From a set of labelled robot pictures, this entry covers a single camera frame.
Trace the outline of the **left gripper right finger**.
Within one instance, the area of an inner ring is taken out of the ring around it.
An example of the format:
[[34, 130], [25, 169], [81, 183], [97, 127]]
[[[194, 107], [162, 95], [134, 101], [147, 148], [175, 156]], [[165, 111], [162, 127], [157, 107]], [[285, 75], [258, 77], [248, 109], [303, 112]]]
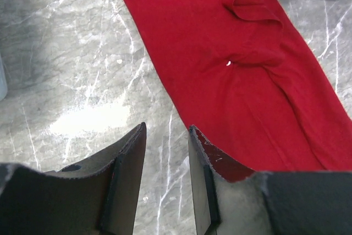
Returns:
[[189, 129], [197, 234], [351, 234], [351, 173], [256, 172]]

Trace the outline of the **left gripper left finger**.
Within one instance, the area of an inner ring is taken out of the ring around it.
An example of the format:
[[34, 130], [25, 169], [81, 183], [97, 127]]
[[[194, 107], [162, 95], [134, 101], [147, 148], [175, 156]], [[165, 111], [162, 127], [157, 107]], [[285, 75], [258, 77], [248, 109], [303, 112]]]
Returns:
[[132, 234], [145, 150], [141, 123], [60, 171], [2, 163], [1, 234]]

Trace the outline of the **red t shirt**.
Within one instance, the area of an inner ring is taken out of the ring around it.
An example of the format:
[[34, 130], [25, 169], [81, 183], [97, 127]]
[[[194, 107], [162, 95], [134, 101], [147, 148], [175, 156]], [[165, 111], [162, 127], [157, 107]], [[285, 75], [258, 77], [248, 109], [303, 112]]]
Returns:
[[351, 170], [351, 119], [277, 0], [124, 0], [186, 126], [256, 171]]

